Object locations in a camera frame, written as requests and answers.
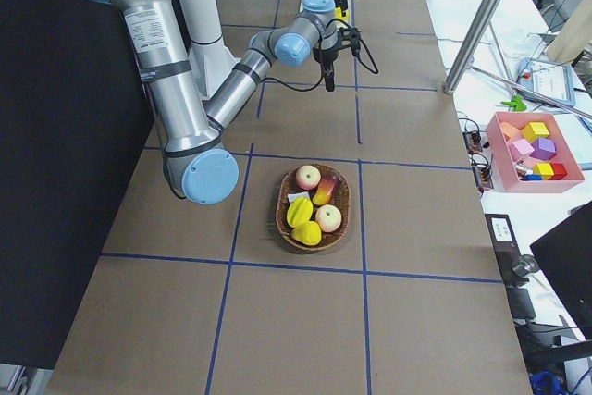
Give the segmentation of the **white rectangular plate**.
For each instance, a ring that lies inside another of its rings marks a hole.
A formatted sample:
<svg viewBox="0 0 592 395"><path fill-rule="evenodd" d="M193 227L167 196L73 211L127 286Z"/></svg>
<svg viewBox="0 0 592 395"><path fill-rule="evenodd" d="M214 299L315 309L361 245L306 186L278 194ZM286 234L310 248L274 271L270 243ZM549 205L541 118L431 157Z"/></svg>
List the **white rectangular plate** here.
<svg viewBox="0 0 592 395"><path fill-rule="evenodd" d="M337 6L335 0L301 0L299 11L307 11L316 14L325 14L329 11L329 8L333 6L334 16L337 19L337 26L344 28L345 25L351 24L351 15L349 10L342 10L340 6Z"/></svg>

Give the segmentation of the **brown wicker basket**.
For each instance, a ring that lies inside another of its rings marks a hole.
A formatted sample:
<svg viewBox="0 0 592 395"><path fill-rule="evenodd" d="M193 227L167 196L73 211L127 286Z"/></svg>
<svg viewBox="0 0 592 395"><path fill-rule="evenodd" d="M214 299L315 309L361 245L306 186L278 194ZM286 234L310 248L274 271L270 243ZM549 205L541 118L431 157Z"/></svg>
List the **brown wicker basket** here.
<svg viewBox="0 0 592 395"><path fill-rule="evenodd" d="M349 216L350 216L350 188L348 181L345 177L337 171L337 169L322 165L322 164L306 164L306 165L313 165L320 170L321 176L327 174L337 174L340 176L340 184L339 187L334 192L334 195L329 204L335 205L342 214L342 222L340 227L332 232L332 233L325 233L323 232L323 237L321 242L316 246L306 246L303 245L291 237L291 231L294 228L291 228L287 223L287 211L290 206L290 203L297 199L298 197L306 197L309 198L313 202L313 197L316 192L316 188L310 191L305 191L301 189L295 180L296 171L299 167L295 167L289 173L287 173L284 179L281 181L278 198L277 198L277 207L276 207L276 225L278 233L281 237L291 245L291 247L300 250L302 252L307 253L316 253L321 252L324 250L328 250L330 248L335 247L341 239L344 237L347 227L349 224ZM314 210L309 221L315 221L315 213L316 210L320 206L316 206L313 204Z"/></svg>

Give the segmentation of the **pale peach fruit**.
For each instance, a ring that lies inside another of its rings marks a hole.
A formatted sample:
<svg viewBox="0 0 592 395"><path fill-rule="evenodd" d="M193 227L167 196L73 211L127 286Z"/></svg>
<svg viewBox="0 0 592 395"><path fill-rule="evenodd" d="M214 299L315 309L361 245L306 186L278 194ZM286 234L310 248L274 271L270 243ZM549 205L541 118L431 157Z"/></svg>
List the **pale peach fruit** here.
<svg viewBox="0 0 592 395"><path fill-rule="evenodd" d="M296 184L305 191L315 189L321 178L320 170L313 165L299 167L295 175Z"/></svg>

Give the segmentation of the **yellow starfruit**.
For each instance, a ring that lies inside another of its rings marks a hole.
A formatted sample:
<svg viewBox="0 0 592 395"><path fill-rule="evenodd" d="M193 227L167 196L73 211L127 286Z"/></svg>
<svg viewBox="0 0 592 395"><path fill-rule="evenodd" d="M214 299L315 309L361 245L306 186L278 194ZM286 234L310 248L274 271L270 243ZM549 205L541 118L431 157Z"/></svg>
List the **yellow starfruit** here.
<svg viewBox="0 0 592 395"><path fill-rule="evenodd" d="M314 207L309 198L298 197L290 203L287 211L287 223L291 228L296 228L311 219Z"/></svg>

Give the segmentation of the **circuit board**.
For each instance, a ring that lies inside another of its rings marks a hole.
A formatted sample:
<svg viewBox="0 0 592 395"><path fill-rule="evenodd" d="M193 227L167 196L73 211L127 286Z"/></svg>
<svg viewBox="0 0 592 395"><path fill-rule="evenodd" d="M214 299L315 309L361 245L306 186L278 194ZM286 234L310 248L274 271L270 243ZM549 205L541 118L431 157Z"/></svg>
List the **circuit board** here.
<svg viewBox="0 0 592 395"><path fill-rule="evenodd" d="M479 130L464 131L462 135L468 154L483 153L482 137Z"/></svg>

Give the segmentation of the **orange cube block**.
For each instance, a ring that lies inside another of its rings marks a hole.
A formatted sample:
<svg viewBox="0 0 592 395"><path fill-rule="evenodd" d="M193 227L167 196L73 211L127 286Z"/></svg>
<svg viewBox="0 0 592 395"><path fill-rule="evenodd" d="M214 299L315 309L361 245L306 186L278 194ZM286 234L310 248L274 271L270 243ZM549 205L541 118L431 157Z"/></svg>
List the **orange cube block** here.
<svg viewBox="0 0 592 395"><path fill-rule="evenodd" d="M521 131L511 123L500 122L499 129L505 142L516 141L522 137Z"/></svg>

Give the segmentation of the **green plastic clip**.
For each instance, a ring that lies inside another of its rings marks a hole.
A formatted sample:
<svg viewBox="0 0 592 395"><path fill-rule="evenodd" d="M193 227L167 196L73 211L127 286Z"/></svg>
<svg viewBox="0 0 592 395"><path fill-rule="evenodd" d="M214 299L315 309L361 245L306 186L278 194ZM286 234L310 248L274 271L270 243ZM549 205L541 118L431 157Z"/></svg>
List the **green plastic clip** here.
<svg viewBox="0 0 592 395"><path fill-rule="evenodd" d="M501 105L506 107L510 112L524 112L528 106L524 102L524 98L520 94L513 95L510 100L500 102Z"/></svg>

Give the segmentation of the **pink plastic box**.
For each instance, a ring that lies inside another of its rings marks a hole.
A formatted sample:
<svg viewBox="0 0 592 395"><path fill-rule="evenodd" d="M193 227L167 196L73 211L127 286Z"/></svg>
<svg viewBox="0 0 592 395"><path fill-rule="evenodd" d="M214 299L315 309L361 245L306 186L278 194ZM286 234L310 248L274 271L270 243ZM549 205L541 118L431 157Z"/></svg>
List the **pink plastic box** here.
<svg viewBox="0 0 592 395"><path fill-rule="evenodd" d="M505 191L561 193L585 181L552 114L497 112L486 133Z"/></svg>

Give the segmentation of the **pink cube block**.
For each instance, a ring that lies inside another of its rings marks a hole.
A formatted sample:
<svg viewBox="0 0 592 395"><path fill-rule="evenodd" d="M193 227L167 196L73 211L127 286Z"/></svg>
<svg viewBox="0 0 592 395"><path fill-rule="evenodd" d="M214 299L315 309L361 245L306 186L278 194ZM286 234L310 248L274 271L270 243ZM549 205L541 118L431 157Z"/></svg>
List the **pink cube block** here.
<svg viewBox="0 0 592 395"><path fill-rule="evenodd" d="M534 152L533 145L526 139L508 142L507 146L513 162L523 161Z"/></svg>

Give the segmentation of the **yellow cube block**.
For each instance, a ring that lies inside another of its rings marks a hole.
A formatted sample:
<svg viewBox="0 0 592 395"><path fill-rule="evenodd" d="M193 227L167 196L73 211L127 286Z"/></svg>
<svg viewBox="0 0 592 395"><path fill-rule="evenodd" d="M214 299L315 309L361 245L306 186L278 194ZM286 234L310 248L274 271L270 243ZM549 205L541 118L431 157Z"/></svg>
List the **yellow cube block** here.
<svg viewBox="0 0 592 395"><path fill-rule="evenodd" d="M548 138L549 129L542 121L532 121L521 129L521 133L528 142L534 142L539 138Z"/></svg>

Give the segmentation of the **purple cube block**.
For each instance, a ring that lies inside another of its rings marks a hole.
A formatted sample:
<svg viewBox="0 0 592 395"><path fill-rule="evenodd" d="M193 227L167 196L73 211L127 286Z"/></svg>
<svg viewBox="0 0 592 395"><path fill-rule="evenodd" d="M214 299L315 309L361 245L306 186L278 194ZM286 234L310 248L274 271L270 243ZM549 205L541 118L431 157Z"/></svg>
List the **purple cube block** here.
<svg viewBox="0 0 592 395"><path fill-rule="evenodd" d="M534 147L534 152L531 156L535 159L547 161L557 153L556 144L550 138L539 138L531 144Z"/></svg>

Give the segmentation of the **blue teach pendant tablet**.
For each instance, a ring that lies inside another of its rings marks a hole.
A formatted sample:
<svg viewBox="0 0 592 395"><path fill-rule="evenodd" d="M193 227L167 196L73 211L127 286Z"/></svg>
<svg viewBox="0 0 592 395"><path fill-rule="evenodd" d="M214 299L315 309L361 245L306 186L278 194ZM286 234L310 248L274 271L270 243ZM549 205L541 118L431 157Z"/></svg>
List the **blue teach pendant tablet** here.
<svg viewBox="0 0 592 395"><path fill-rule="evenodd" d="M545 59L524 57L518 66L517 82L527 90L574 106L574 80L569 67Z"/></svg>

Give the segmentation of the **red cube block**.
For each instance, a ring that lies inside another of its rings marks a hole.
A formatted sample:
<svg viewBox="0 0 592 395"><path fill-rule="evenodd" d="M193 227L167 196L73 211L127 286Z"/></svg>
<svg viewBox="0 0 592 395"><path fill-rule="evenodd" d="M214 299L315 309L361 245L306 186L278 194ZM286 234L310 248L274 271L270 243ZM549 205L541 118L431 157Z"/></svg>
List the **red cube block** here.
<svg viewBox="0 0 592 395"><path fill-rule="evenodd" d="M550 180L563 180L567 176L567 170L562 163L550 163Z"/></svg>

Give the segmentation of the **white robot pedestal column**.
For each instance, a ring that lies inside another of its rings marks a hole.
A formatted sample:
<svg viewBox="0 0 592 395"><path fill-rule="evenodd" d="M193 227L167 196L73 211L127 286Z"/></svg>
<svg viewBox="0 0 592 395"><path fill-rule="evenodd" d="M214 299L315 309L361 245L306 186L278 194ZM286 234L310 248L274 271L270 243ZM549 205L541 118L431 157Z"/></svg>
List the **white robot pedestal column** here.
<svg viewBox="0 0 592 395"><path fill-rule="evenodd" d="M216 0L179 0L191 39L189 59L198 93L209 100L239 61L224 42Z"/></svg>

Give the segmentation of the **silver aluminium frame post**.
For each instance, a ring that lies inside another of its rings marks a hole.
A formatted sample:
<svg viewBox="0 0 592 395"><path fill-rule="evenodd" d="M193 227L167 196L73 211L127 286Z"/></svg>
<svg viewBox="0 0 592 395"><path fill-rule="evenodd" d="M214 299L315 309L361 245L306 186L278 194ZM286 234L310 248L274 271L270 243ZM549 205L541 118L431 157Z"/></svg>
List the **silver aluminium frame post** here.
<svg viewBox="0 0 592 395"><path fill-rule="evenodd" d="M476 47L489 25L500 0L482 0L468 32L462 42L461 48L456 55L450 72L443 84L443 92L453 95L457 89L464 72L469 68L474 56Z"/></svg>

